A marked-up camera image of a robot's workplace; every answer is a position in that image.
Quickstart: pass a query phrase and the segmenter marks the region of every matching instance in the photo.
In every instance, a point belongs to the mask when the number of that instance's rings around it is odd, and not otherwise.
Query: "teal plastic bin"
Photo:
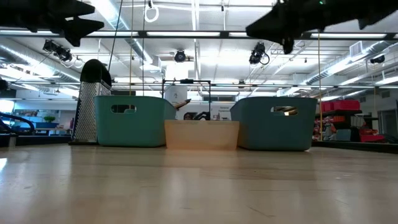
[[[292,106],[297,114],[271,112],[276,106]],[[292,97],[250,97],[231,108],[240,122],[238,146],[263,151],[305,151],[311,147],[317,100]]]
[[[175,119],[167,100],[151,96],[96,96],[98,143],[103,146],[158,147],[166,144],[164,120]],[[133,110],[116,111],[115,105]]]

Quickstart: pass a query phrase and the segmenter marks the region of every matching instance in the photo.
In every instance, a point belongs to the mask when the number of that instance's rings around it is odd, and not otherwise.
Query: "ceiling duct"
[[[11,39],[3,38],[1,40],[0,57],[12,59],[5,63],[27,65],[29,66],[27,70],[31,70],[31,72],[39,74],[40,76],[52,77],[58,75],[60,77],[68,77],[69,81],[80,81],[80,74],[78,72],[61,65],[51,58],[46,58]]]
[[[126,24],[124,18],[120,16],[119,25],[118,25],[118,17],[119,10],[114,5],[112,0],[90,0],[91,3],[95,6],[95,9],[105,18],[109,25],[116,30],[130,30],[130,27]],[[152,64],[152,57],[142,48],[141,44],[137,39],[124,39],[136,53],[136,57],[143,60],[146,64]]]
[[[344,69],[354,65],[355,62],[359,60],[366,60],[374,57],[378,57],[381,54],[384,54],[383,51],[388,49],[389,47],[395,45],[397,42],[395,41],[379,41],[375,44],[368,43],[367,45],[362,42],[357,42],[350,47],[350,52],[340,56],[336,60],[328,63],[324,66],[319,73],[319,71],[314,71],[308,76],[307,80],[301,83],[301,85],[312,85],[315,82],[329,77],[333,74],[343,71]],[[291,95],[294,92],[298,91],[300,88],[293,87],[284,90],[279,90],[279,96]]]

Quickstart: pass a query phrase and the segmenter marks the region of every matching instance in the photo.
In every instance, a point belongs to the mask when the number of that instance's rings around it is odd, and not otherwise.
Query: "wooden box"
[[[165,121],[167,149],[236,150],[238,121]]]

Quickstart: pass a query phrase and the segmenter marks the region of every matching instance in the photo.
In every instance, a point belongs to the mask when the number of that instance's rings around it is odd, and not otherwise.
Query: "bin handle hole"
[[[295,116],[298,112],[294,106],[273,106],[271,114],[274,116]]]
[[[137,107],[134,105],[112,105],[111,111],[113,113],[131,114],[137,112]]]

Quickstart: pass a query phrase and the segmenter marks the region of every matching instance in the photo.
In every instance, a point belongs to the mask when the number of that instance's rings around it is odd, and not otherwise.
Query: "person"
[[[184,120],[192,120],[192,115],[190,113],[185,113]]]

